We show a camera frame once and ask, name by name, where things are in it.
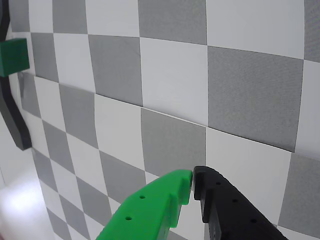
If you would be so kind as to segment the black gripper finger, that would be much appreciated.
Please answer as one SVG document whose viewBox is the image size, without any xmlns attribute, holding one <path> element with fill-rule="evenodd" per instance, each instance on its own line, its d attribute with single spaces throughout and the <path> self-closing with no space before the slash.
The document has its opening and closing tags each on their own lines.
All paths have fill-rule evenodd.
<svg viewBox="0 0 320 240">
<path fill-rule="evenodd" d="M 208 166 L 193 169 L 194 199 L 211 240 L 285 240 L 286 237 L 223 175 Z"/>
</svg>

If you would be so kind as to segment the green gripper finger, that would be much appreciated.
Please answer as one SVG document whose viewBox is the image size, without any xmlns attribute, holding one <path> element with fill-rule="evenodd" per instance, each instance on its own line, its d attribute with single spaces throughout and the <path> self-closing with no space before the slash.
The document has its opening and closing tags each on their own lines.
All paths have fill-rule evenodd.
<svg viewBox="0 0 320 240">
<path fill-rule="evenodd" d="M 97 236 L 99 240 L 165 240 L 190 199 L 193 172 L 178 169 L 127 197 Z"/>
</svg>

